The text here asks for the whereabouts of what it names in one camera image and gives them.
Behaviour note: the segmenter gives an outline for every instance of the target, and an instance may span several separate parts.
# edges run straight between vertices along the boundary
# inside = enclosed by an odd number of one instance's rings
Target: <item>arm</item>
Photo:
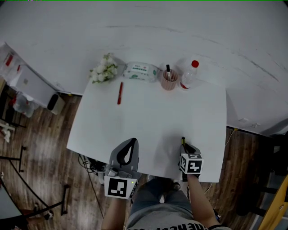
[[[123,230],[126,200],[112,198],[108,211],[102,222],[102,230]]]
[[[190,202],[194,219],[209,228],[219,225],[214,210],[202,191],[202,187],[194,175],[187,175],[190,190]]]

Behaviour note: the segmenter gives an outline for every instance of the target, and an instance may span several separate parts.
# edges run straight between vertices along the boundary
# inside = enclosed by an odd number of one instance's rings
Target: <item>person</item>
[[[4,230],[27,230],[27,225],[36,225],[39,224],[45,220],[50,220],[53,218],[54,213],[52,210],[49,210],[48,213],[41,217],[30,217],[26,218],[25,215],[37,212],[39,210],[39,204],[34,204],[34,209],[21,209],[20,212],[23,214],[21,216],[11,217],[7,219],[1,219],[0,225],[1,229]]]
[[[154,178],[141,186],[133,202],[127,230],[231,230],[221,226],[194,175],[187,175],[190,200],[179,183]],[[165,202],[160,203],[165,192]],[[123,230],[126,200],[112,198],[102,230]]]

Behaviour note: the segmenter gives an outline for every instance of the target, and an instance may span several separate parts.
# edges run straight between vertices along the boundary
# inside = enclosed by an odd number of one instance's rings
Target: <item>white table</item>
[[[117,105],[123,81],[121,105]],[[181,138],[204,158],[202,182],[218,182],[226,136],[226,92],[195,80],[182,91],[118,76],[114,81],[90,81],[80,102],[67,148],[109,163],[112,150],[135,137],[139,142],[138,172],[181,179],[178,168]]]

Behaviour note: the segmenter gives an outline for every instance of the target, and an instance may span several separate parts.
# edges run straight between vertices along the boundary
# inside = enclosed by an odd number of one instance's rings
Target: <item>gray t-shirt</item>
[[[191,212],[175,205],[161,203],[133,213],[127,223],[127,230],[207,230],[193,220]],[[231,230],[215,227],[213,230]]]

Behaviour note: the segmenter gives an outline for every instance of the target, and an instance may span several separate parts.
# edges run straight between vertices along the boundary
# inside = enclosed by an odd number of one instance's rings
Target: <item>trash bin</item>
[[[57,115],[61,113],[64,105],[65,101],[59,95],[54,94],[48,103],[47,109]]]

